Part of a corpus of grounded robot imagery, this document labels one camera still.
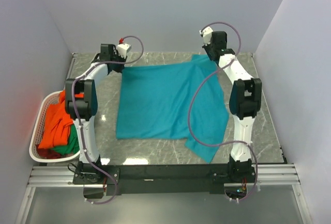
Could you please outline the teal t shirt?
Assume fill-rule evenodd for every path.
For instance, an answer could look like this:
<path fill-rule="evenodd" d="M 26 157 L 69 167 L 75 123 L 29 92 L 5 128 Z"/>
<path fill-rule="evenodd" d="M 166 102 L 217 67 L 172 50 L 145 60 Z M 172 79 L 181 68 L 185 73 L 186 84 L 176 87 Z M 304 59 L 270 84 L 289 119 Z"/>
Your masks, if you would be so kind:
<path fill-rule="evenodd" d="M 210 163 L 224 138 L 229 113 L 206 55 L 170 65 L 126 67 L 122 72 L 117 139 L 183 139 Z"/>

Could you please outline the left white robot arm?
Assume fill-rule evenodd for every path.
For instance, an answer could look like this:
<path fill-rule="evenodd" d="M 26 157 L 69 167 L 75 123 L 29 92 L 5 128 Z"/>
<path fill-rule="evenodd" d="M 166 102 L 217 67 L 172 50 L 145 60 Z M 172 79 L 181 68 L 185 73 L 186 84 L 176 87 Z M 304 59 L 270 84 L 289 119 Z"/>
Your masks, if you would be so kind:
<path fill-rule="evenodd" d="M 100 158 L 95 139 L 94 120 L 98 111 L 96 86 L 111 72 L 122 72 L 131 45 L 102 44 L 91 65 L 79 76 L 65 82 L 65 111 L 78 134 L 79 161 L 97 163 Z"/>

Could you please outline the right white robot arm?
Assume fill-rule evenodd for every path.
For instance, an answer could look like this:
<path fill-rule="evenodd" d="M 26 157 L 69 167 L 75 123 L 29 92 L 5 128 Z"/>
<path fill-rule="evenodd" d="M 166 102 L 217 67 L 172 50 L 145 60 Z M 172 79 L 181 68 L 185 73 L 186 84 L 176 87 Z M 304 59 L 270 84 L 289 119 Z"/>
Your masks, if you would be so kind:
<path fill-rule="evenodd" d="M 227 48 L 227 33 L 206 27 L 200 31 L 203 49 L 232 83 L 229 109 L 234 117 L 234 140 L 231 158 L 245 162 L 251 159 L 248 145 L 252 143 L 252 128 L 257 113 L 261 109 L 262 81 L 249 74 L 238 61 L 235 52 Z"/>

